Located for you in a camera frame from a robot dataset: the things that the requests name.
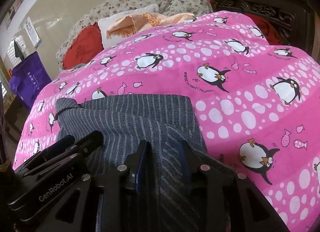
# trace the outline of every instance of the red cloth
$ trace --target red cloth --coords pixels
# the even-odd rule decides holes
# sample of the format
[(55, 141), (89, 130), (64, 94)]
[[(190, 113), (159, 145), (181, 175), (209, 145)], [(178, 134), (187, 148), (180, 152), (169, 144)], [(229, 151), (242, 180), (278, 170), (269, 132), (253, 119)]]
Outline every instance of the red cloth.
[(245, 15), (253, 20), (253, 22), (258, 26), (270, 45), (285, 44), (278, 31), (276, 31), (276, 29), (267, 20), (249, 13)]
[(71, 69), (80, 63), (88, 63), (103, 50), (98, 23), (85, 27), (73, 41), (63, 58), (63, 68)]

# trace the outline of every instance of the gray striped fabric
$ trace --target gray striped fabric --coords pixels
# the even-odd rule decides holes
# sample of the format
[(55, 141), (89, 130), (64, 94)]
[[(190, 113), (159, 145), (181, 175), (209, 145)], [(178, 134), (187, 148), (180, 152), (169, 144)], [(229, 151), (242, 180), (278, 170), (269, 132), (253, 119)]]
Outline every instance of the gray striped fabric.
[(103, 133), (104, 146), (87, 159), (92, 174), (123, 164), (140, 140), (151, 143), (145, 193), (128, 198), (125, 231), (194, 232), (203, 229), (203, 198), (185, 195), (178, 141), (186, 140), (203, 163), (223, 173), (233, 170), (211, 158), (204, 145), (190, 99), (177, 95), (119, 95), (78, 105), (74, 99), (56, 103), (61, 128), (58, 139), (71, 134), (76, 141), (90, 132)]

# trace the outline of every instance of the penguin print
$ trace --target penguin print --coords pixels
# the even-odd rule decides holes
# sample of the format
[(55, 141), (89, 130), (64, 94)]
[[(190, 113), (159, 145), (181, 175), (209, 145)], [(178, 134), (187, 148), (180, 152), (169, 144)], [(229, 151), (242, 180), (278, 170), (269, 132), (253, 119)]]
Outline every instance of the penguin print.
[(184, 20), (185, 24), (189, 24), (189, 23), (193, 23), (197, 20), (197, 18), (193, 18), (193, 19), (188, 19), (188, 20)]
[(59, 85), (59, 92), (66, 86), (67, 82), (62, 82), (60, 85)]
[(282, 77), (277, 77), (280, 81), (274, 85), (270, 85), (280, 99), (284, 101), (285, 105), (290, 105), (290, 103), (298, 96), (300, 100), (300, 87), (298, 83), (293, 79), (283, 79)]
[(77, 82), (76, 84), (74, 84), (72, 87), (70, 87), (67, 91), (66, 91), (66, 95), (68, 94), (73, 94), (76, 90), (76, 88), (78, 87), (78, 85), (80, 85), (79, 82)]
[(40, 149), (40, 143), (39, 143), (39, 140), (37, 142), (35, 142), (35, 146), (34, 146), (34, 149), (33, 149), (33, 154), (36, 154)]
[(225, 41), (225, 43), (237, 53), (246, 52), (246, 55), (249, 53), (249, 47), (242, 45), (239, 40), (232, 39), (231, 41)]
[(104, 98), (106, 96), (107, 96), (107, 94), (104, 91), (101, 90), (101, 87), (99, 87), (99, 88), (97, 88), (96, 91), (94, 91), (92, 93), (92, 100), (99, 99), (99, 98)]
[(50, 128), (51, 128), (51, 132), (52, 132), (52, 127), (54, 126), (55, 122), (56, 122), (56, 119), (54, 117), (54, 114), (50, 113), (49, 114), (49, 125), (50, 125)]
[(275, 48), (273, 53), (278, 54), (278, 55), (294, 57), (296, 59), (296, 57), (292, 55), (290, 48)]
[(218, 69), (211, 67), (209, 63), (205, 63), (203, 66), (198, 67), (197, 75), (208, 84), (216, 85), (222, 91), (229, 93), (222, 87), (222, 84), (226, 81), (226, 77), (224, 75), (229, 71), (230, 70), (219, 71)]
[(184, 31), (177, 31), (177, 32), (173, 32), (172, 33), (172, 35), (174, 37), (184, 38), (184, 39), (189, 40), (189, 41), (192, 41), (191, 39), (189, 39), (190, 37), (192, 37), (192, 34), (194, 34), (194, 32), (188, 33), (188, 32), (184, 32)]
[(153, 65), (152, 68), (154, 68), (157, 64), (159, 64), (161, 60), (163, 60), (163, 58), (164, 57), (162, 55), (146, 53), (146, 55), (135, 60), (137, 62), (137, 68), (141, 69), (141, 68), (147, 68), (152, 65)]
[(150, 37), (150, 36), (151, 36), (151, 34), (143, 35), (143, 36), (141, 36), (141, 37), (138, 37), (138, 38), (134, 39), (133, 42), (138, 42), (138, 41), (147, 39), (147, 38)]
[(278, 148), (268, 150), (252, 138), (241, 145), (238, 158), (247, 169), (261, 174), (263, 179), (272, 185), (267, 177), (267, 171), (271, 169), (273, 156), (278, 151), (280, 151)]
[(103, 60), (101, 60), (100, 64), (101, 64), (101, 65), (104, 65), (104, 66), (106, 67), (107, 64), (108, 64), (109, 62), (111, 62), (114, 57), (116, 57), (116, 55), (115, 55), (115, 56), (107, 56), (107, 57), (105, 57)]
[(216, 23), (227, 24), (227, 19), (228, 18), (215, 18), (213, 21), (216, 22)]
[(31, 123), (30, 124), (30, 133), (32, 134), (33, 133), (33, 130), (34, 130), (35, 128), (33, 127), (33, 124)]
[(41, 112), (42, 108), (43, 108), (43, 105), (44, 105), (44, 100), (42, 100), (38, 106), (38, 113)]
[(259, 29), (257, 29), (256, 27), (251, 26), (251, 27), (249, 27), (249, 29), (252, 31), (252, 33), (253, 33), (256, 37), (261, 37), (262, 39), (264, 38), (262, 32), (261, 32)]

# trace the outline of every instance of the poster on wall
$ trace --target poster on wall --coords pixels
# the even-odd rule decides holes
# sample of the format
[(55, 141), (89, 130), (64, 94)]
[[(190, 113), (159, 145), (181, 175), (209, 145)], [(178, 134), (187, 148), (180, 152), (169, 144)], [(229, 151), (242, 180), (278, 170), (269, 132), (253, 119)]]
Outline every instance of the poster on wall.
[(10, 9), (8, 10), (7, 14), (4, 17), (4, 24), (6, 26), (6, 28), (9, 28), (9, 25), (14, 17), (14, 15), (17, 13), (17, 10), (19, 9), (21, 3), (24, 0), (15, 0), (15, 2), (12, 4), (12, 6), (10, 7)]
[(30, 17), (27, 18), (26, 22), (24, 23), (24, 28), (27, 31), (27, 34), (33, 44), (33, 46), (35, 47), (35, 49), (37, 49), (41, 43), (41, 39), (38, 36), (38, 33), (35, 29), (35, 27), (33, 26), (33, 23), (30, 19)]

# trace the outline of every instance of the pink bedsheet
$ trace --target pink bedsheet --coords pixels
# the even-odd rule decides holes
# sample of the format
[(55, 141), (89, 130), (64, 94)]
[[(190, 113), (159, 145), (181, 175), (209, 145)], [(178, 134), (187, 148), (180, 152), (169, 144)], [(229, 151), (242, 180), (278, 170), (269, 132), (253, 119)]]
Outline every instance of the pink bedsheet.
[(184, 95), (210, 155), (246, 174), (292, 232), (305, 232), (320, 212), (319, 72), (302, 50), (270, 46), (242, 14), (152, 28), (61, 72), (41, 91), (14, 167), (56, 141), (61, 97), (82, 103), (117, 94)]

